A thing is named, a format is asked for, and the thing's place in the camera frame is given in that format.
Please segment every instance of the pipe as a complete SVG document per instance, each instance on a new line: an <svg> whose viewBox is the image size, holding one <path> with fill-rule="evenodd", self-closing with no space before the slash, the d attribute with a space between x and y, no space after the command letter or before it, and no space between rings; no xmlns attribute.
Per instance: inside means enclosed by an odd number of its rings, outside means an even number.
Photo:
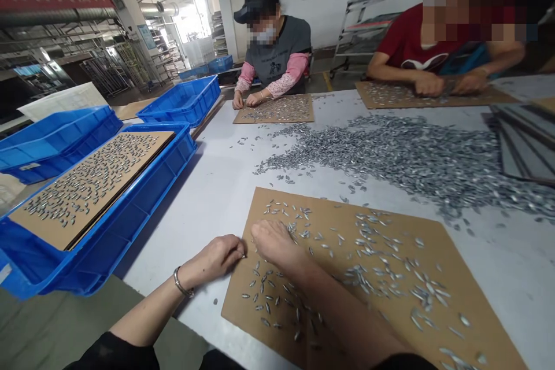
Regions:
<svg viewBox="0 0 555 370"><path fill-rule="evenodd" d="M179 14L179 7L175 3L139 3L140 11L145 18L174 17Z"/></svg>
<svg viewBox="0 0 555 370"><path fill-rule="evenodd" d="M179 14L179 7L175 3L139 3L141 12L147 18L173 17ZM25 27L57 23L76 23L92 20L114 19L117 13L114 9L64 9L43 10L35 12L0 13L0 27Z"/></svg>
<svg viewBox="0 0 555 370"><path fill-rule="evenodd" d="M117 14L114 9L105 8L7 12L0 13L0 27L39 26L87 20L106 20L115 17L117 17Z"/></svg>
<svg viewBox="0 0 555 370"><path fill-rule="evenodd" d="M54 36L41 36L39 38L29 38L29 39L3 40L3 41L0 42L0 45L13 45L14 43L36 42L37 40L70 38L70 37L73 37L73 36L99 35L99 34L102 34L102 33L115 32L117 30L118 29L111 29L111 30L104 30L104 31L83 32L83 33L70 34L70 35L66 34L66 35L54 35Z"/></svg>

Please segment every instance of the silver bangle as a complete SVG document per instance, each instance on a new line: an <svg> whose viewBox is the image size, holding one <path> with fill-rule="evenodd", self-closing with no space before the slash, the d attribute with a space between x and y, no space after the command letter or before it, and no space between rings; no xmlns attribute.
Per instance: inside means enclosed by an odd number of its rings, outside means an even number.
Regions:
<svg viewBox="0 0 555 370"><path fill-rule="evenodd" d="M177 278L177 271L180 267L181 266L177 266L173 271L173 282L175 283L175 286L177 286L177 289L179 289L183 295L185 295L187 298L192 298L195 295L195 288L191 288L189 290L183 289L183 286L181 286L181 283L179 283L179 279Z"/></svg>

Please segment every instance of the worker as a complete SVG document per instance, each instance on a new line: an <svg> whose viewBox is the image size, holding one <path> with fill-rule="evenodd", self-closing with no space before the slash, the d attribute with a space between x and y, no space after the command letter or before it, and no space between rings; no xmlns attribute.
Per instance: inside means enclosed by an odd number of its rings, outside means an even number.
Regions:
<svg viewBox="0 0 555 370"><path fill-rule="evenodd" d="M368 77L412 83L416 95L437 97L445 86L437 75L443 64L467 42L485 39L491 61L462 75L451 93L466 95L484 90L490 75L524 58L515 8L480 8L476 0L434 2L439 0L420 3L397 17L368 65Z"/></svg>
<svg viewBox="0 0 555 370"><path fill-rule="evenodd" d="M436 370L398 337L389 323L352 296L294 244L278 221L262 220L251 228L258 255L275 265L302 291L311 307L324 317L352 362L376 370ZM158 369L153 344L169 318L194 288L225 275L245 255L245 244L234 235L217 237L195 257L176 269L158 289L121 318L109 332L66 370ZM236 363L217 350L208 352L201 370L237 369Z"/></svg>
<svg viewBox="0 0 555 370"><path fill-rule="evenodd" d="M233 108L243 108L243 94L250 89L255 74L264 89L250 94L247 106L254 107L267 98L303 94L303 73L312 51L310 25L282 14L279 0L245 0L234 19L248 26L253 41L235 87Z"/></svg>

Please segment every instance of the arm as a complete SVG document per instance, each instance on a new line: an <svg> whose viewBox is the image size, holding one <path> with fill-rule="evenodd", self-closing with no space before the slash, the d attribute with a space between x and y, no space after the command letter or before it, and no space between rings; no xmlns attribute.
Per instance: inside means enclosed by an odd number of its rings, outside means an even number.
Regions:
<svg viewBox="0 0 555 370"><path fill-rule="evenodd" d="M395 354L412 351L383 318L369 311L302 248L293 244L282 223L259 221L251 233L258 253L278 266L303 291L361 366L371 368Z"/></svg>
<svg viewBox="0 0 555 370"><path fill-rule="evenodd" d="M390 56L384 52L376 52L368 64L366 75L382 81L415 82L422 71L416 69L401 69L387 65Z"/></svg>
<svg viewBox="0 0 555 370"><path fill-rule="evenodd" d="M524 45L518 41L487 42L486 47L491 61L466 73L457 83L452 94L465 95L483 91L487 87L488 77L491 74L515 66L526 54Z"/></svg>
<svg viewBox="0 0 555 370"><path fill-rule="evenodd" d="M254 74L254 67L245 61L243 63L243 67L241 68L241 75L239 75L237 85L235 86L235 94L233 98L233 108L235 110L243 108L243 93L248 91L250 86L253 84Z"/></svg>
<svg viewBox="0 0 555 370"><path fill-rule="evenodd" d="M368 64L367 75L382 81L402 81L415 85L416 95L425 97L439 96L445 86L445 81L436 74L416 69L401 69L389 66L386 62L389 55L376 52Z"/></svg>
<svg viewBox="0 0 555 370"><path fill-rule="evenodd" d="M291 54L285 74L266 88L269 95L275 99L288 92L301 79L307 65L308 53Z"/></svg>
<svg viewBox="0 0 555 370"><path fill-rule="evenodd" d="M225 275L244 253L245 247L238 237L231 234L216 237L179 268L179 283L184 289L189 290L211 282ZM67 369L158 368L152 346L184 298L184 294L174 283L173 275L170 276L116 322L108 333L104 333L79 361Z"/></svg>
<svg viewBox="0 0 555 370"><path fill-rule="evenodd" d="M252 107L265 98L272 97L272 99L276 99L281 97L301 79L307 65L308 53L291 54L287 61L287 70L281 78L270 83L262 91L249 95L247 105Z"/></svg>

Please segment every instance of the face mask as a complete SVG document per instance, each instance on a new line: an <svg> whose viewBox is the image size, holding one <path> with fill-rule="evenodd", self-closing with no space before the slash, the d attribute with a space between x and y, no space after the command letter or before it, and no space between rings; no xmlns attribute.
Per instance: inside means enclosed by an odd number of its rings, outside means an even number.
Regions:
<svg viewBox="0 0 555 370"><path fill-rule="evenodd" d="M262 43L262 44L267 45L267 44L270 44L272 42L275 35L276 35L276 27L272 23L271 26L266 28L266 30L264 32L254 34L254 38L255 38L257 43Z"/></svg>

